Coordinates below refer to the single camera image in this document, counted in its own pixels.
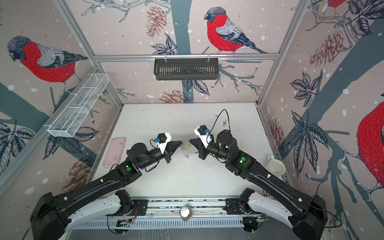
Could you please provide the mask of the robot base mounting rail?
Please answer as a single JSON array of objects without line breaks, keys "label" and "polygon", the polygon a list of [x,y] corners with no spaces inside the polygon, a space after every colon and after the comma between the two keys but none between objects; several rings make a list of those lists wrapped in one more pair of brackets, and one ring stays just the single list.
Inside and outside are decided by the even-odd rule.
[{"label": "robot base mounting rail", "polygon": [[75,230],[109,230],[123,235],[130,230],[186,228],[247,228],[256,230],[268,220],[265,214],[241,210],[237,199],[135,200],[137,210],[128,216],[97,217]]}]

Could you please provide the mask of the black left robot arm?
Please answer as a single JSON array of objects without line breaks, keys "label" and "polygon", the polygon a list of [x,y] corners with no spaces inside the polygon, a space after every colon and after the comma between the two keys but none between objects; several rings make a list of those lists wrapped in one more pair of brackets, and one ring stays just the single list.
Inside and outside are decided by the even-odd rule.
[{"label": "black left robot arm", "polygon": [[164,142],[148,150],[144,143],[136,143],[127,150],[124,162],[111,168],[104,176],[68,193],[40,197],[30,217],[35,240],[58,240],[71,227],[98,216],[140,215],[141,207],[124,187],[142,176],[142,170],[164,159],[170,163],[182,141]]}]

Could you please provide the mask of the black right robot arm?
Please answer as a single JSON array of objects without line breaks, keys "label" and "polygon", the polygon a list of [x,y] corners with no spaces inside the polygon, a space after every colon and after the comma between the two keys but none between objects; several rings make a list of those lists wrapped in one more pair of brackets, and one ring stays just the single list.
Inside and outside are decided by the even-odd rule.
[{"label": "black right robot arm", "polygon": [[224,210],[229,215],[253,215],[261,213],[288,227],[301,240],[319,240],[323,235],[328,213],[326,202],[318,195],[309,196],[268,171],[251,155],[240,150],[237,140],[229,130],[221,131],[215,138],[205,125],[194,130],[197,137],[189,142],[199,151],[199,158],[212,156],[224,162],[235,176],[245,179],[270,197],[246,188],[239,198],[226,199]]}]

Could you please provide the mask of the silver metal keyring carabiner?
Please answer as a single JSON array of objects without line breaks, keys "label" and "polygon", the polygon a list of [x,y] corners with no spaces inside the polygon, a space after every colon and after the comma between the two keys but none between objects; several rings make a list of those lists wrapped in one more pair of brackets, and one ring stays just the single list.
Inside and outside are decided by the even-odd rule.
[{"label": "silver metal keyring carabiner", "polygon": [[182,145],[180,146],[180,148],[182,149],[182,152],[183,152],[185,158],[188,159],[188,158],[189,158],[189,154],[188,154],[188,150],[187,150],[185,144],[182,144]]}]

